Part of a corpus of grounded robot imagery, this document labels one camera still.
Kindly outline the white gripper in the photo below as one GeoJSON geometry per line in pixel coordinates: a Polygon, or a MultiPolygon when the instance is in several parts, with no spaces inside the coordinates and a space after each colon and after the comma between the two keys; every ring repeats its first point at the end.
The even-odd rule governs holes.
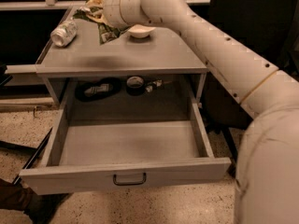
{"type": "Polygon", "coordinates": [[[141,0],[88,0],[86,7],[103,8],[88,14],[88,18],[97,23],[124,28],[135,24],[146,25],[149,17],[141,8],[141,0]]]}

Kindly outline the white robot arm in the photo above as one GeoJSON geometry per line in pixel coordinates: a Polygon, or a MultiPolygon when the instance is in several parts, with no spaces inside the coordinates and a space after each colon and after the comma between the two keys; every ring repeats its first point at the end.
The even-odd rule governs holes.
{"type": "Polygon", "coordinates": [[[299,224],[299,82],[196,15],[185,0],[91,0],[102,22],[177,33],[252,123],[236,162],[234,224],[299,224]]]}

